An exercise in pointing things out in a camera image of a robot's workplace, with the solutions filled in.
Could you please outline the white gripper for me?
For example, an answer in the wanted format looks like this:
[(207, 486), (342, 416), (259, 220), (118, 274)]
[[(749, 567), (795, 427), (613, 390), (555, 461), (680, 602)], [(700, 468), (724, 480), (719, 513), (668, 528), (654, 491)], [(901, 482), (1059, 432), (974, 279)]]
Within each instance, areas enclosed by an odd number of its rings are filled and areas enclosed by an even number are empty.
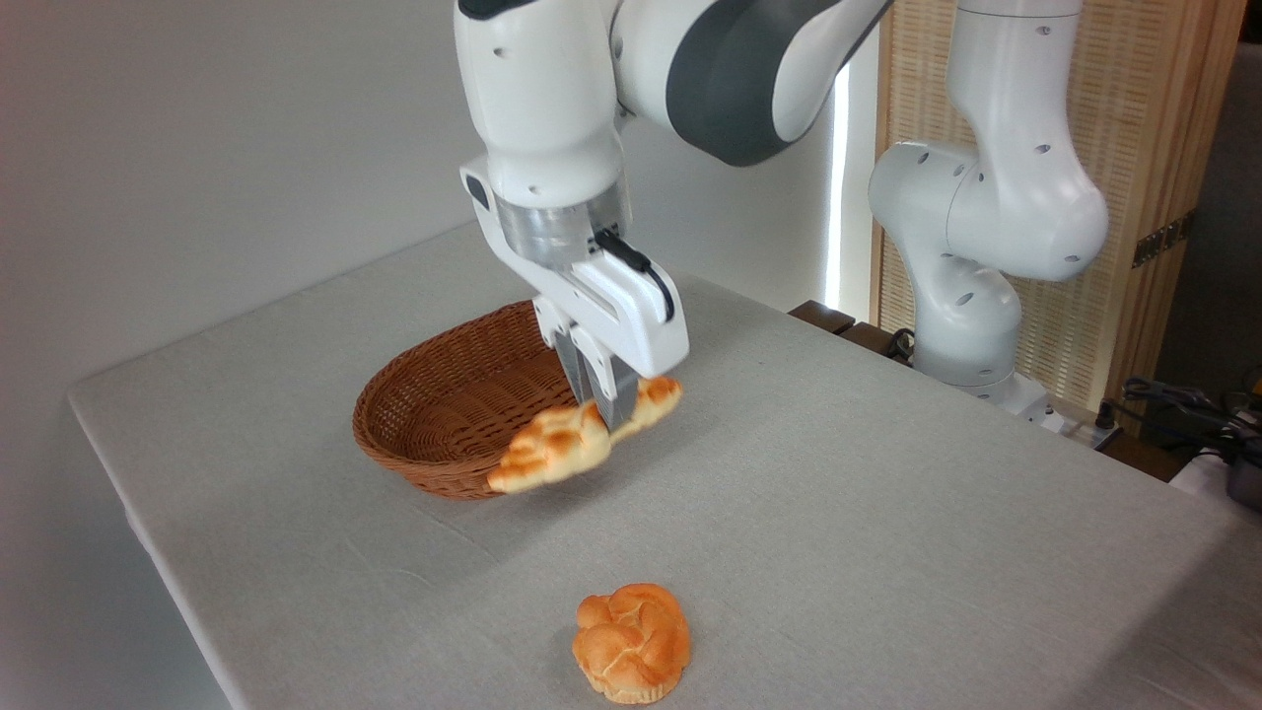
[(535, 289), (541, 340), (557, 352), (578, 404), (594, 401), (611, 433), (630, 421), (637, 383), (674, 370), (688, 356), (688, 327), (675, 284), (639, 250), (602, 230), (581, 262), (545, 269), (509, 247), (500, 224), (485, 222), (492, 252)]

